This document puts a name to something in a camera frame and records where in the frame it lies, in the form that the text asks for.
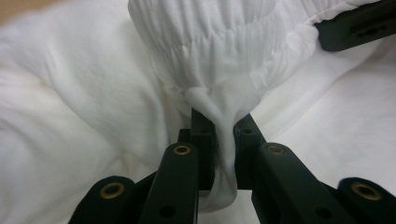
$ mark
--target beige background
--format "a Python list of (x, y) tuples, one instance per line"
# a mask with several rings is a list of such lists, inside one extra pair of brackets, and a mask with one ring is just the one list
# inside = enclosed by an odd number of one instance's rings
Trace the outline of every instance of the beige background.
[(38, 9), (61, 0), (0, 0), (0, 24), (30, 9)]

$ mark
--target white cloth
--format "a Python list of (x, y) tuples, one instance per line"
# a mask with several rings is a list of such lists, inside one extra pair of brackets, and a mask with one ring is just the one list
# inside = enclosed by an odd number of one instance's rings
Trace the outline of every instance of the white cloth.
[[(236, 193), (232, 125), (263, 94), (253, 116), (264, 136), (320, 180), (356, 175), (395, 193), (395, 37), (333, 54), (312, 27), (369, 2), (133, 1), (132, 22), (126, 1), (84, 0), (9, 23), (0, 30), (0, 222), (66, 223), (99, 179), (155, 170), (189, 105), (220, 136), (217, 183), (202, 205), (225, 206)], [(199, 221), (258, 223), (246, 193)]]

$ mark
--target white fabric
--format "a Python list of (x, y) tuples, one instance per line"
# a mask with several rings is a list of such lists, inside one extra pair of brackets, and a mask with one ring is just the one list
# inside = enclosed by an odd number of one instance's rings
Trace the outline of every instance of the white fabric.
[[(225, 206), (231, 127), (263, 94), (253, 116), (264, 136), (320, 180), (361, 176), (396, 193), (395, 37), (327, 53), (311, 26), (368, 1), (148, 2), (130, 3), (134, 22), (126, 1), (85, 0), (0, 30), (0, 223), (67, 223), (99, 179), (155, 170), (189, 105), (221, 140), (203, 208)], [(258, 220), (244, 192), (199, 222)]]

